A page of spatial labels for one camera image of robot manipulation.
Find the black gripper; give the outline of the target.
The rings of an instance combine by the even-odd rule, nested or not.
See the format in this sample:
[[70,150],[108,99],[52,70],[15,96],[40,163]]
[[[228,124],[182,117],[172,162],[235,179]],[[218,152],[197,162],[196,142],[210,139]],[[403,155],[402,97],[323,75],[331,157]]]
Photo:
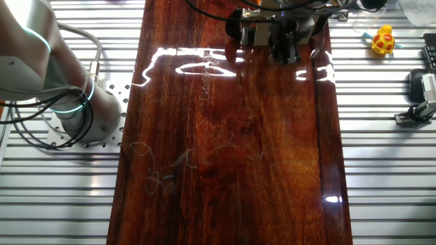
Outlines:
[[[299,22],[288,16],[273,16],[270,18],[272,23],[269,27],[269,40],[272,40],[272,56],[275,62],[289,64],[300,62],[297,40],[302,39],[302,34],[298,31]],[[289,58],[285,57],[286,38],[290,45]]]

